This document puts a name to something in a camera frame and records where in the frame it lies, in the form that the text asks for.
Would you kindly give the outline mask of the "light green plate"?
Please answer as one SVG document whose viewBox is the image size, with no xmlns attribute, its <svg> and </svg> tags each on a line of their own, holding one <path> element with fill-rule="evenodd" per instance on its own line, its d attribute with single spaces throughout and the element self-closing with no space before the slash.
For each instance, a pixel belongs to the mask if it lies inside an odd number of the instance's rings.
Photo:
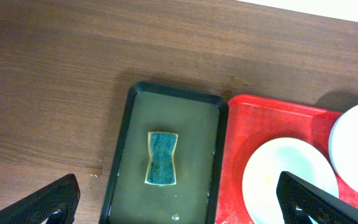
<svg viewBox="0 0 358 224">
<path fill-rule="evenodd" d="M 328 160 L 314 146 L 295 138 L 276 138 L 250 157 L 242 178 L 244 204 L 254 223 L 283 223 L 276 188 L 288 171 L 338 197 L 337 180 Z"/>
</svg>

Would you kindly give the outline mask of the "yellow green sponge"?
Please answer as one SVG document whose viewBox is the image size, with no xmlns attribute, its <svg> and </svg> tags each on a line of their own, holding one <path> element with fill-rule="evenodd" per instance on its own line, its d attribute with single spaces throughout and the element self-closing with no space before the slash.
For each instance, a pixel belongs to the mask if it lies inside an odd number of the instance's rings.
<svg viewBox="0 0 358 224">
<path fill-rule="evenodd" d="M 178 134 L 163 131 L 150 131 L 147 135 L 149 160 L 145 174 L 145 184 L 167 186 L 177 184 L 175 151 Z"/>
</svg>

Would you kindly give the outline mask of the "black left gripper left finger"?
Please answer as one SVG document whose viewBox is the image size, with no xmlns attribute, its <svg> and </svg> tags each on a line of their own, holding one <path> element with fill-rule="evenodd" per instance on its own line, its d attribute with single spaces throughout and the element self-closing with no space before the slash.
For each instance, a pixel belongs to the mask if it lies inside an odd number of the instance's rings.
<svg viewBox="0 0 358 224">
<path fill-rule="evenodd" d="M 0 210 L 0 223 L 72 224 L 80 200 L 74 174 L 67 174 Z"/>
</svg>

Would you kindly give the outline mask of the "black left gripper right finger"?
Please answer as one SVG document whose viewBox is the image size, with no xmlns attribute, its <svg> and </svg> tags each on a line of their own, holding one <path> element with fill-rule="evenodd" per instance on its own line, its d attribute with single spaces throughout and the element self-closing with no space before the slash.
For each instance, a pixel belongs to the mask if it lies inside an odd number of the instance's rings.
<svg viewBox="0 0 358 224">
<path fill-rule="evenodd" d="M 281 172 L 276 194 L 285 223 L 358 224 L 357 208 L 290 172 Z"/>
</svg>

